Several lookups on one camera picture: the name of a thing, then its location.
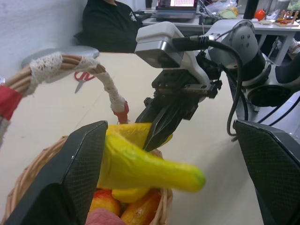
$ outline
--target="white wall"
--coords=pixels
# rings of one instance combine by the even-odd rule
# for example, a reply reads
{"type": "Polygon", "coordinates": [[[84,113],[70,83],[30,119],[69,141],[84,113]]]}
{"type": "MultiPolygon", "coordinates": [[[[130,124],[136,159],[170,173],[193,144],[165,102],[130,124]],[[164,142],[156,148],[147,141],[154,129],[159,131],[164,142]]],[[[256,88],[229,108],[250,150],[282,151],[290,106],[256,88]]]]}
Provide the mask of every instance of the white wall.
{"type": "Polygon", "coordinates": [[[86,0],[0,0],[0,75],[37,51],[68,46],[81,30],[86,0]]]}
{"type": "Polygon", "coordinates": [[[117,0],[129,5],[133,11],[137,11],[139,9],[144,9],[146,7],[145,0],[117,0]]]}

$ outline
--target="pink fruit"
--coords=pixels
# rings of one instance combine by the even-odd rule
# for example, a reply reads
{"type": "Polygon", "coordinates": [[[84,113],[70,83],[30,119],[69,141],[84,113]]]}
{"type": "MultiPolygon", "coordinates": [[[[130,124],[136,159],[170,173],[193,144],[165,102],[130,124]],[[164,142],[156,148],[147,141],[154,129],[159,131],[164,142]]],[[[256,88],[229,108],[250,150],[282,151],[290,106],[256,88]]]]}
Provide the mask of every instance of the pink fruit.
{"type": "Polygon", "coordinates": [[[85,225],[126,225],[116,214],[102,208],[88,214],[85,225]]]}

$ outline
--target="person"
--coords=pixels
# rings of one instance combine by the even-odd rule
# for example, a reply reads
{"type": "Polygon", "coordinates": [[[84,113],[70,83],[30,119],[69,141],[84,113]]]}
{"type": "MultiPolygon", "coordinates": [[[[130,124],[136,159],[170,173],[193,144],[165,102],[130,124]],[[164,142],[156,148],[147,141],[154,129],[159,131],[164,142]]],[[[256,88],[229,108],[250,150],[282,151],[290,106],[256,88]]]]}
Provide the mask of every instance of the person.
{"type": "Polygon", "coordinates": [[[83,12],[80,44],[100,52],[134,53],[140,21],[132,9],[115,0],[88,0],[83,12]]]}
{"type": "MultiPolygon", "coordinates": [[[[293,60],[299,53],[300,53],[300,41],[299,37],[293,38],[292,43],[289,46],[289,49],[287,50],[287,54],[290,56],[290,58],[293,60]]],[[[284,41],[283,37],[279,37],[279,39],[276,42],[276,46],[278,49],[281,49],[282,43],[284,41]]]]}

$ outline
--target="beige table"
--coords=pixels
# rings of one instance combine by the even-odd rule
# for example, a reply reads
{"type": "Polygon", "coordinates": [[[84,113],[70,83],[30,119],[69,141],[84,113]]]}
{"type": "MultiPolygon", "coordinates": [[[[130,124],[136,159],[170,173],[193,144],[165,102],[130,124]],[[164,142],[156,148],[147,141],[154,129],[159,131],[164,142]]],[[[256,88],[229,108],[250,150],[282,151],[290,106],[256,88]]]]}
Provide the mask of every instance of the beige table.
{"type": "MultiPolygon", "coordinates": [[[[129,103],[134,121],[153,96],[151,82],[160,69],[150,67],[133,54],[100,54],[99,60],[114,78],[129,103]]],[[[262,225],[253,183],[238,143],[226,133],[232,104],[228,81],[214,100],[206,99],[191,121],[182,121],[174,138],[161,148],[166,159],[200,167],[207,184],[197,194],[174,191],[171,225],[262,225]]],[[[46,146],[83,125],[97,120],[117,122],[103,85],[94,79],[74,94],[72,75],[42,84],[33,97],[25,98],[12,118],[0,149],[0,216],[6,196],[22,170],[46,146]]]]}

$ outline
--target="white lace wrapping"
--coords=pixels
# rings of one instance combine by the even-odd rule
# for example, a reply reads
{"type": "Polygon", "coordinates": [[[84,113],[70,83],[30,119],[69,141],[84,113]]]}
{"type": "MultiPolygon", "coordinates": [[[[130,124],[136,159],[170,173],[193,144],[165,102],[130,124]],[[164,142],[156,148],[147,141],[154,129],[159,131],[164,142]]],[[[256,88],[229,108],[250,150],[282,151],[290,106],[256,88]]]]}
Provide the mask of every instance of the white lace wrapping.
{"type": "MultiPolygon", "coordinates": [[[[60,75],[61,73],[65,73],[65,70],[60,69],[62,61],[63,57],[60,52],[42,57],[37,60],[33,60],[30,63],[32,73],[31,82],[24,96],[33,94],[37,86],[48,77],[53,77],[60,75]]],[[[98,64],[100,64],[100,62],[93,58],[82,57],[79,64],[73,70],[70,70],[70,72],[89,71],[90,69],[95,69],[98,64]]],[[[107,72],[104,72],[93,75],[103,83],[104,90],[108,93],[109,99],[111,101],[111,109],[117,113],[124,111],[125,99],[121,95],[119,95],[118,90],[109,74],[107,72]]]]}
{"type": "Polygon", "coordinates": [[[111,109],[116,113],[124,111],[125,99],[119,95],[118,90],[108,72],[93,75],[103,83],[104,90],[108,93],[109,100],[111,101],[111,109]]]}
{"type": "Polygon", "coordinates": [[[32,76],[30,86],[24,93],[24,97],[32,95],[37,86],[48,77],[61,74],[63,72],[63,70],[60,69],[62,61],[63,58],[60,52],[31,61],[30,69],[32,76]]]}

